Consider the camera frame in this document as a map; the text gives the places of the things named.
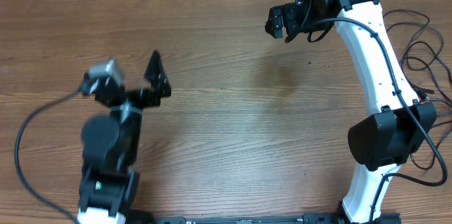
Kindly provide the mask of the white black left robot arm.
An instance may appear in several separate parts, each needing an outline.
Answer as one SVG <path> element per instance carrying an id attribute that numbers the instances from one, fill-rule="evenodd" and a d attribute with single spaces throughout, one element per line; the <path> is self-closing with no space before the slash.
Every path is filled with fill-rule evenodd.
<path id="1" fill-rule="evenodd" d="M 82 180 L 77 221 L 92 223 L 154 223 L 152 213 L 133 210 L 139 172 L 131 169 L 138 155 L 143 111 L 160 106 L 172 89 L 155 50 L 144 73 L 149 87 L 127 90 L 115 59 L 92 66 L 81 84 L 84 96 L 109 108 L 90 118 L 81 130 Z"/>

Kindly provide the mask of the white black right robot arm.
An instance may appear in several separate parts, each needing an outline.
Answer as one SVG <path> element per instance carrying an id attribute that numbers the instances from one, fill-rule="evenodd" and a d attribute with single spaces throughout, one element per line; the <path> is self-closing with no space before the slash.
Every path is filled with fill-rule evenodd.
<path id="1" fill-rule="evenodd" d="M 388 38 L 381 0 L 294 0 L 272 7 L 266 32 L 286 42 L 298 34 L 336 29 L 346 44 L 364 93 L 367 117 L 347 133 L 356 168 L 336 213 L 307 214 L 305 223 L 399 223 L 381 203 L 392 178 L 415 153 L 436 120 L 406 79 Z"/>

